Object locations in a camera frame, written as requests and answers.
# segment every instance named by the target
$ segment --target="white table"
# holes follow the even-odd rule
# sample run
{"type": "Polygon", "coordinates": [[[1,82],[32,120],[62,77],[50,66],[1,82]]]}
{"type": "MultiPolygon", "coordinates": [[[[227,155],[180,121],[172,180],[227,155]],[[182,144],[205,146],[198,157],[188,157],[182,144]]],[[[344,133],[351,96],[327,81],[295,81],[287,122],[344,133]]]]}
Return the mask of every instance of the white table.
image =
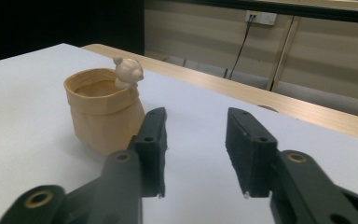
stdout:
{"type": "MultiPolygon", "coordinates": [[[[111,59],[59,45],[0,61],[0,216],[23,192],[60,185],[66,192],[99,176],[103,158],[76,139],[63,81],[111,59]]],[[[343,188],[358,193],[358,138],[145,70],[145,111],[165,106],[167,192],[144,199],[144,223],[273,223],[269,199],[248,199],[225,149],[227,109],[254,114],[280,150],[311,155],[343,188]]]]}

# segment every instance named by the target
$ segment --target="electrical cable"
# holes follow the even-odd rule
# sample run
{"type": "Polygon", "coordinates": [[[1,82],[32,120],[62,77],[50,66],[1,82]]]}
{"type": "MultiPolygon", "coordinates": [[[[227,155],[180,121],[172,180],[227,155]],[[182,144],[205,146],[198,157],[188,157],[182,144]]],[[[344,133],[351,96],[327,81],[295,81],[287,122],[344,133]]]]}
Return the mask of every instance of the electrical cable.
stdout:
{"type": "Polygon", "coordinates": [[[231,69],[231,73],[229,74],[229,77],[228,77],[229,80],[231,80],[232,73],[234,72],[234,69],[237,66],[238,59],[240,58],[241,53],[242,53],[243,45],[245,44],[246,38],[248,37],[249,30],[251,29],[251,25],[252,25],[252,22],[253,22],[254,19],[255,19],[255,15],[251,15],[249,17],[248,25],[246,27],[246,32],[245,32],[245,38],[243,39],[242,46],[240,48],[240,52],[238,52],[237,60],[235,61],[234,66],[231,69]]]}

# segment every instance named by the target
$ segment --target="black wall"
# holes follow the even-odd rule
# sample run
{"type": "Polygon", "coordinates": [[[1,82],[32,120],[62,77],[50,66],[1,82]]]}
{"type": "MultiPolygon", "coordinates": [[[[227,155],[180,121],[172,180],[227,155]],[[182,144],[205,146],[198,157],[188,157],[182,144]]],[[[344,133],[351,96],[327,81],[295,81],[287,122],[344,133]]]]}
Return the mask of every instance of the black wall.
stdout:
{"type": "Polygon", "coordinates": [[[0,60],[61,43],[144,54],[144,0],[0,1],[0,60]]]}

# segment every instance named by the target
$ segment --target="small figurine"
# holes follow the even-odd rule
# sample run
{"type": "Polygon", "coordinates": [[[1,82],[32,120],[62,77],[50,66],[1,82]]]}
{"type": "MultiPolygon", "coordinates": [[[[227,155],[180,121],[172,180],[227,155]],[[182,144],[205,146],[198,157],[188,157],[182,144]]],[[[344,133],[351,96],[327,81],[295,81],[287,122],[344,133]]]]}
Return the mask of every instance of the small figurine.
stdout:
{"type": "Polygon", "coordinates": [[[123,59],[114,56],[113,62],[116,65],[116,87],[119,89],[135,89],[138,81],[144,79],[144,69],[138,61],[133,59],[123,59]]]}

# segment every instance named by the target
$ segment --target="beige cup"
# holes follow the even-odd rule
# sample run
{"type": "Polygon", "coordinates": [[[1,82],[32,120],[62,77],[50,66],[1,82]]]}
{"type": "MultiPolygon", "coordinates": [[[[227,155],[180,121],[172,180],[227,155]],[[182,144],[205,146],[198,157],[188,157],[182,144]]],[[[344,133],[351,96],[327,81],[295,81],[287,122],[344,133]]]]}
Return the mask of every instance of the beige cup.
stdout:
{"type": "Polygon", "coordinates": [[[76,136],[104,156],[126,149],[145,117],[138,90],[120,90],[115,80],[115,70],[98,68],[63,83],[76,136]]]}

